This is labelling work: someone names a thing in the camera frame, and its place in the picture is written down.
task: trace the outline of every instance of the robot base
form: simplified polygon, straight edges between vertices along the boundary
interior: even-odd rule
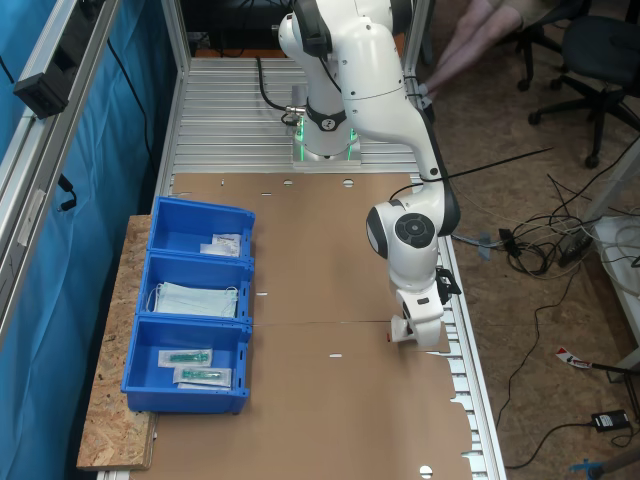
[[[294,85],[291,98],[293,105],[305,105],[307,103],[307,87]],[[304,145],[304,124],[308,121],[310,120],[300,117],[297,127],[292,128],[293,167],[295,169],[350,168],[361,165],[360,139],[353,130],[351,130],[351,146],[337,155],[323,156],[307,150]]]
[[[359,167],[362,163],[360,139],[352,132],[354,142],[338,155],[323,156],[307,150],[304,146],[304,117],[298,122],[293,136],[293,167],[296,169],[312,169],[335,167]]]

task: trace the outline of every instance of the brown cardboard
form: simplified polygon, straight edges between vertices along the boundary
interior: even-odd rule
[[[461,456],[471,450],[469,422],[451,402],[447,359],[387,339],[399,307],[364,225],[406,181],[175,177],[182,198],[256,212],[251,394],[238,416],[161,415],[151,469],[132,480],[419,480],[423,465],[434,479],[471,478]],[[441,340],[436,349],[448,351],[444,328]]]
[[[353,186],[346,188],[345,179]],[[388,324],[402,310],[365,220],[408,180],[407,174],[179,174],[173,193],[256,213],[254,324]],[[439,345],[405,348],[449,352],[444,326]]]
[[[471,479],[447,359],[398,349],[385,331],[256,326],[242,413],[161,415],[151,469],[132,480],[415,480],[423,465],[434,479]]]

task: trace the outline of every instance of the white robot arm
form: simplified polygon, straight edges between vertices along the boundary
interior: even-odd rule
[[[443,304],[460,293],[451,273],[436,266],[438,236],[453,231],[460,211],[431,124],[405,91],[393,34],[409,26],[411,0],[298,0],[294,12],[279,35],[309,83],[306,148],[330,161],[349,147],[353,128],[413,150],[422,188],[373,207],[367,235],[388,261],[392,291],[404,312],[391,320],[393,341],[435,345]]]

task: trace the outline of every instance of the blue storage tray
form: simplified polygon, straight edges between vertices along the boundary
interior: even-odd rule
[[[255,219],[255,214],[242,208],[157,197],[148,248],[155,252],[200,255],[200,244],[210,244],[214,233],[234,233],[242,235],[239,257],[206,255],[253,262],[251,232]]]
[[[147,252],[140,282],[137,313],[163,315],[168,318],[191,318],[216,320],[221,322],[239,322],[251,324],[249,316],[249,290],[253,265],[248,263],[223,260],[224,257],[180,256],[168,253]],[[153,290],[160,283],[169,282],[188,288],[206,288],[209,290],[225,290],[228,287],[238,289],[238,302],[234,317],[210,317],[204,315],[184,315],[170,313],[154,313],[155,295]]]
[[[136,315],[121,390],[134,411],[239,413],[247,399],[247,348],[251,327],[234,323],[180,322]],[[173,368],[158,367],[162,349],[213,349],[212,367],[233,369],[230,390],[179,389]]]

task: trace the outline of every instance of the blue wall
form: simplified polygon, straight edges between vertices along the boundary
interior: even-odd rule
[[[27,2],[1,3],[5,9]],[[38,8],[31,6],[30,13],[42,13],[53,1],[31,3]],[[6,16],[0,22],[12,23]],[[30,23],[27,36],[37,39],[33,31],[43,23]],[[26,34],[21,26],[12,35]],[[147,112],[149,141],[159,152],[176,75],[160,2],[122,0],[110,38]],[[0,47],[6,44],[5,38]],[[12,60],[7,66],[19,63]],[[1,127],[5,135],[11,122]],[[129,216],[150,204],[155,181],[150,172],[142,114],[105,49],[64,168],[78,205],[58,212],[70,197],[56,189],[0,351],[0,479],[54,480],[75,474],[104,306]]]
[[[0,0],[0,55],[18,81],[56,0]],[[0,161],[24,111],[13,85],[0,70]]]

